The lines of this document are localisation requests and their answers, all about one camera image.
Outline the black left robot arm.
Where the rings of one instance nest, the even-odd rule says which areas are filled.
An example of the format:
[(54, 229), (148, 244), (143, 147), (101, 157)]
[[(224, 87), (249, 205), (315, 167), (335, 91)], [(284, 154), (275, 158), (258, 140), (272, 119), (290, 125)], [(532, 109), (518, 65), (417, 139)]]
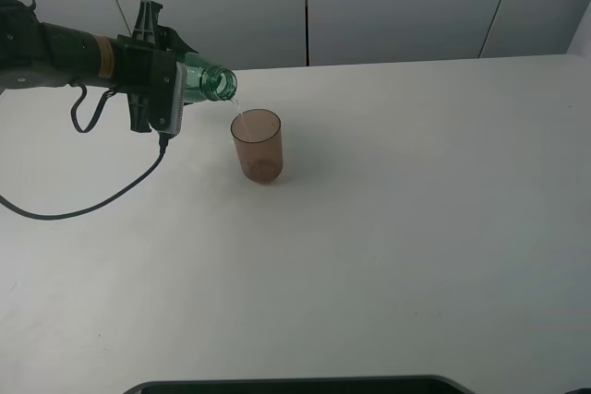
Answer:
[(17, 0), (1, 1), (1, 87), (105, 88), (127, 96), (130, 128), (172, 137), (184, 103), (181, 64), (190, 47), (159, 24), (162, 5), (143, 0), (130, 36), (109, 38), (40, 22)]

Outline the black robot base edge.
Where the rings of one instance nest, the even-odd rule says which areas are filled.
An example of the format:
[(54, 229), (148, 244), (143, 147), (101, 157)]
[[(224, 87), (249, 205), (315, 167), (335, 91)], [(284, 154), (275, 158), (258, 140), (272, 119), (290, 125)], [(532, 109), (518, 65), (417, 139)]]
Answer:
[(129, 393), (468, 393), (443, 376), (349, 376), (242, 380), (150, 381)]

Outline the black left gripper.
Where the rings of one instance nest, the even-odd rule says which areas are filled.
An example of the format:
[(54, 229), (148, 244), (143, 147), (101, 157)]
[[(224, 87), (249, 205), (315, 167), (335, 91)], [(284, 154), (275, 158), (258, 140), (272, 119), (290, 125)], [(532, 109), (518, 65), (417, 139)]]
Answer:
[(196, 54), (178, 33), (159, 24), (163, 6), (142, 0), (132, 34), (115, 40), (117, 91), (127, 96), (130, 129), (178, 135), (185, 106), (186, 68), (176, 58)]

